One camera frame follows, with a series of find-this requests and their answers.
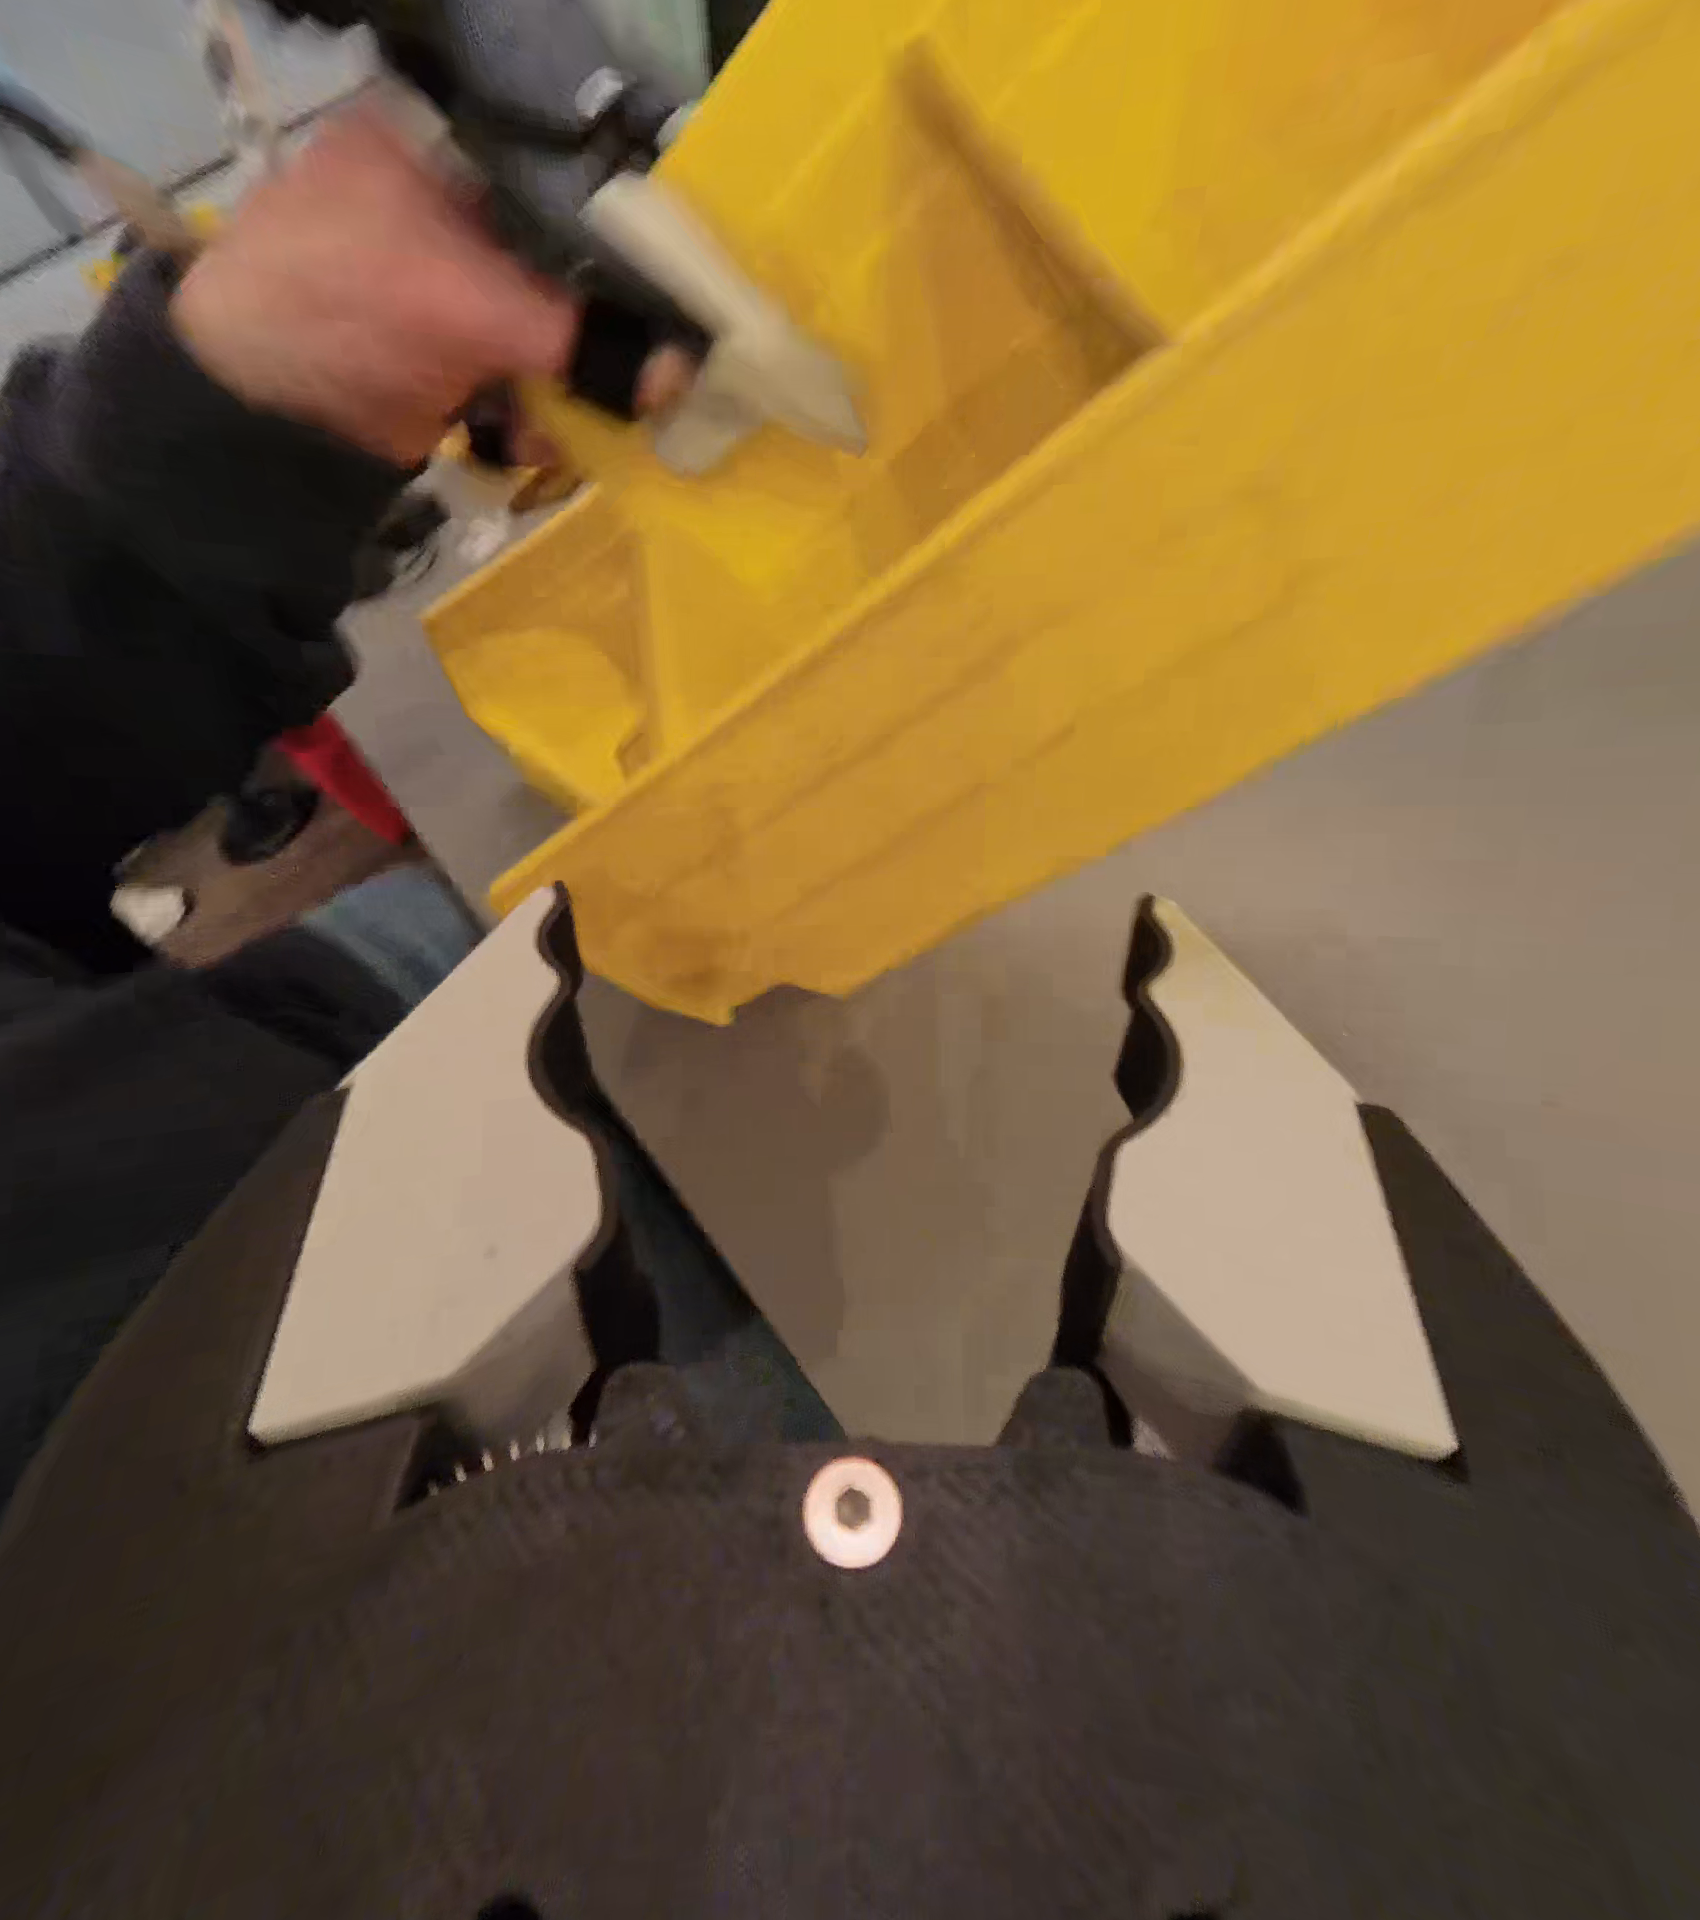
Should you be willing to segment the person's left forearm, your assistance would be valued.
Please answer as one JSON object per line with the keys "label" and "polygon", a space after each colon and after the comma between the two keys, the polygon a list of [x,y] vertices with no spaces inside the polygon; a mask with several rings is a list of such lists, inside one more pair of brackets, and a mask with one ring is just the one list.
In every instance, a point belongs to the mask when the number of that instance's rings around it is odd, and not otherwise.
{"label": "person's left forearm", "polygon": [[336,629],[409,470],[238,401],[126,265],[0,390],[0,924],[142,965],[117,860],[189,822],[352,681]]}

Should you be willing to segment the yellow plastic bin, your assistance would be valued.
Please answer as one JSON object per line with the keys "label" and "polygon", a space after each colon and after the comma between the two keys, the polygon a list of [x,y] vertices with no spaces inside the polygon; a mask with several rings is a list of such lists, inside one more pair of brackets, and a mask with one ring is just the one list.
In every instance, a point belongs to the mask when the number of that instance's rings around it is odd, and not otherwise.
{"label": "yellow plastic bin", "polygon": [[581,962],[727,1020],[1700,537],[1700,1],[769,3],[657,167],[858,385],[423,614]]}

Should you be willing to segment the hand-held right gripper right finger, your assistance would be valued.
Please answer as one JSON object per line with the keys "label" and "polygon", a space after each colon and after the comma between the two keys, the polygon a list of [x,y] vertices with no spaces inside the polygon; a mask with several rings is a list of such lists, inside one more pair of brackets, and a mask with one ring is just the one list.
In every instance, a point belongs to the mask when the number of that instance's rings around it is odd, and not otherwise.
{"label": "hand-held right gripper right finger", "polygon": [[1058,1282],[1051,1362],[1173,1456],[1287,1420],[1460,1450],[1359,1096],[1171,898],[1135,904],[1113,1079]]}

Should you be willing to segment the person's torso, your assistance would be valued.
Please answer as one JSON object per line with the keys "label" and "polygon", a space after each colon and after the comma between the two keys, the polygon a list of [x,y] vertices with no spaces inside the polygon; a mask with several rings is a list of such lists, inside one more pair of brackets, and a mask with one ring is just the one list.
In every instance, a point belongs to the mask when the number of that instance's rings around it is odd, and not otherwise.
{"label": "person's torso", "polygon": [[0,924],[0,1517],[175,1251],[403,1014],[314,929],[95,974]]}

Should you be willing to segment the person's left hand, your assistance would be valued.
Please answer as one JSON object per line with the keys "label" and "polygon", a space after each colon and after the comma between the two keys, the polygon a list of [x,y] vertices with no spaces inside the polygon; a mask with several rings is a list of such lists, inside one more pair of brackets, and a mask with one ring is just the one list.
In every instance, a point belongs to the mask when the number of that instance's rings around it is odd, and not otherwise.
{"label": "person's left hand", "polygon": [[246,406],[399,468],[501,381],[606,372],[642,414],[693,379],[638,316],[526,271],[457,155],[381,99],[334,111],[237,207],[170,318]]}

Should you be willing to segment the red object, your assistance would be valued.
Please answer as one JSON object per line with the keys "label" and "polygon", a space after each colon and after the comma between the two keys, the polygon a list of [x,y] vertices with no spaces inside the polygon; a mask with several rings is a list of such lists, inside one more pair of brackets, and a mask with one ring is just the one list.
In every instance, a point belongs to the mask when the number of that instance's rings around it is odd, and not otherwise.
{"label": "red object", "polygon": [[329,710],[309,723],[285,728],[275,737],[284,757],[329,801],[347,812],[360,828],[389,846],[414,839],[405,810]]}

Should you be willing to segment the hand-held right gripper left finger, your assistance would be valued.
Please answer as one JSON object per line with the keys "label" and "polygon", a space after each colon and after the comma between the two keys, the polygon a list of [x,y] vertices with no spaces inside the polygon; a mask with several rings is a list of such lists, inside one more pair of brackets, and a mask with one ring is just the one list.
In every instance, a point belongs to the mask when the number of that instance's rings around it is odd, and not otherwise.
{"label": "hand-held right gripper left finger", "polygon": [[253,1441],[423,1412],[459,1459],[503,1461],[655,1356],[579,987],[571,900],[541,888],[345,1078]]}

